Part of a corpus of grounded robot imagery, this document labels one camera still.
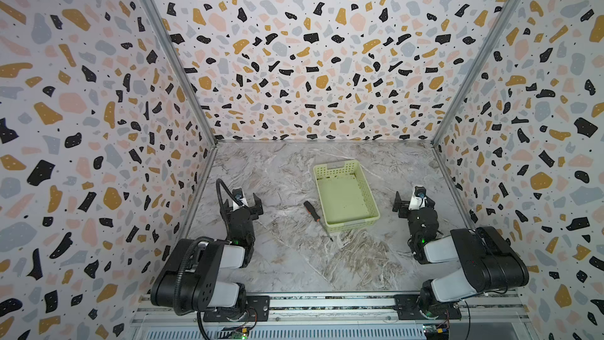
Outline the black red-collared screwdriver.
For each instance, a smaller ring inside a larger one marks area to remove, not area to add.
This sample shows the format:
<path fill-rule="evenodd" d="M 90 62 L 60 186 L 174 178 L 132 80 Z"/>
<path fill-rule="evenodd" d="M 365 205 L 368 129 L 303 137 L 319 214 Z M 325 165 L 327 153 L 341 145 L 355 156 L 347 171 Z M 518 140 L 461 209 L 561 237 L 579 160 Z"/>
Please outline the black red-collared screwdriver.
<path fill-rule="evenodd" d="M 317 213 L 316 208 L 313 206 L 313 204 L 311 204 L 309 201 L 305 201 L 304 207 L 307 210 L 307 212 L 311 215 L 314 222 L 318 223 L 321 226 L 323 231 L 326 233 L 327 238 L 330 239 L 331 242 L 333 242 L 333 238 L 331 237 L 329 231 L 327 230 L 327 226 L 323 223 L 321 216 Z"/>

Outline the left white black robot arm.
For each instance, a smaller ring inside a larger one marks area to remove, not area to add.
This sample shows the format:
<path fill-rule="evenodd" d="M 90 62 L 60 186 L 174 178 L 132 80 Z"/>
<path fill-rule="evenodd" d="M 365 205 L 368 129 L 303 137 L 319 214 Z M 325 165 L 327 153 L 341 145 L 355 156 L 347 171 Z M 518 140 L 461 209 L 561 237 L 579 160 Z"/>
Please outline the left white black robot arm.
<path fill-rule="evenodd" d="M 249 265 L 256 242 L 253 221 L 264 208 L 257 195 L 253 195 L 251 205 L 242 190 L 237 189 L 234 196 L 239 203 L 225 201 L 221 206 L 227 238 L 179 240 L 151 287 L 153 305 L 171 309 L 178 316 L 203 313 L 213 321 L 249 317 L 251 306 L 245 285 L 220 281 L 219 273 Z"/>

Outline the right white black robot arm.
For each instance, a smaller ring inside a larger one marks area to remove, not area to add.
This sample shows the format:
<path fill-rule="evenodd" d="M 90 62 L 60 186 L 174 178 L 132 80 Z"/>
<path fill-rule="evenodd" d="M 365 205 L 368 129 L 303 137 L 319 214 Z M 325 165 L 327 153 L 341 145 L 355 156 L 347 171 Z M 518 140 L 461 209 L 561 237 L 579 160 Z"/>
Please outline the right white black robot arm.
<path fill-rule="evenodd" d="M 396 193 L 393 212 L 407 220 L 407 241 L 419 264 L 459 262 L 459 268 L 446 276 L 427 280 L 418 294 L 395 297 L 401 320 L 424 317 L 428 320 L 457 320 L 459 302 L 486 293 L 506 294 L 526 286 L 529 271 L 511 245 L 493 227 L 440 231 L 435 201 L 423 186 L 416 186 L 409 200 Z"/>

